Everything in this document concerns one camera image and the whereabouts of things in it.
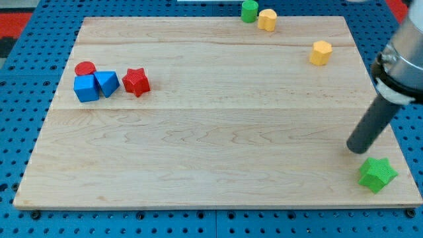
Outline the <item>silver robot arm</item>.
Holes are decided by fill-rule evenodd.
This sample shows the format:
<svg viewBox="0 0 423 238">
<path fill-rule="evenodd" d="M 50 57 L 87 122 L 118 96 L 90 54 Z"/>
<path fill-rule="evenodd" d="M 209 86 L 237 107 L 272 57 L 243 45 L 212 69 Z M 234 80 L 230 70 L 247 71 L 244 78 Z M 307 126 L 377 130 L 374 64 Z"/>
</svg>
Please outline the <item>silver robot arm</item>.
<svg viewBox="0 0 423 238">
<path fill-rule="evenodd" d="M 422 104 L 422 0 L 408 1 L 408 13 L 371 65 L 377 96 L 346 141 L 365 153 L 402 106 Z"/>
</svg>

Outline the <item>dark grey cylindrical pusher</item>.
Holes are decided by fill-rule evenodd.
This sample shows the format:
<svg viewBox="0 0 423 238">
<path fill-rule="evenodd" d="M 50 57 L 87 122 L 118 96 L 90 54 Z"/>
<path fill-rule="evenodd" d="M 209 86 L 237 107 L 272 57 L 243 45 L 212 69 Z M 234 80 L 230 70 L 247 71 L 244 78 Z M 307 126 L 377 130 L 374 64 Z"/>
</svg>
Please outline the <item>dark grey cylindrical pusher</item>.
<svg viewBox="0 0 423 238">
<path fill-rule="evenodd" d="M 401 105 L 377 95 L 346 141 L 347 148 L 357 154 L 365 153 L 387 127 Z"/>
</svg>

